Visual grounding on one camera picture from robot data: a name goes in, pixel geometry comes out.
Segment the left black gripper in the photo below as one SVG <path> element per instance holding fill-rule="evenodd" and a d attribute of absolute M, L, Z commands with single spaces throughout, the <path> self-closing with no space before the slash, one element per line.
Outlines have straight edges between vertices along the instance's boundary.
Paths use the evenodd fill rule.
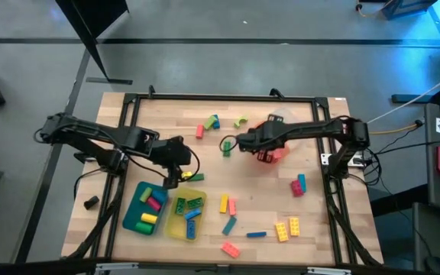
<path fill-rule="evenodd" d="M 152 143 L 150 161 L 162 167 L 178 167 L 191 164 L 191 152 L 184 144 L 182 136 L 166 140 L 156 140 Z M 177 188 L 182 180 L 182 170 L 174 170 L 165 178 L 165 189 Z"/>

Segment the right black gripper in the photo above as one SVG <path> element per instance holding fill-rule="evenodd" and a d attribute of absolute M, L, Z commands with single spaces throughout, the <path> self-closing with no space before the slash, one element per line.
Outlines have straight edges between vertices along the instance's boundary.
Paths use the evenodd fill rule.
<path fill-rule="evenodd" d="M 287 135 L 292 131 L 290 124 L 261 124 L 257 128 L 250 128 L 246 133 L 237 136 L 237 143 L 241 151 L 257 152 L 260 150 L 276 150 L 285 147 Z M 257 154 L 261 162 L 268 162 L 265 151 Z M 270 163 L 277 162 L 277 153 L 272 152 Z"/>

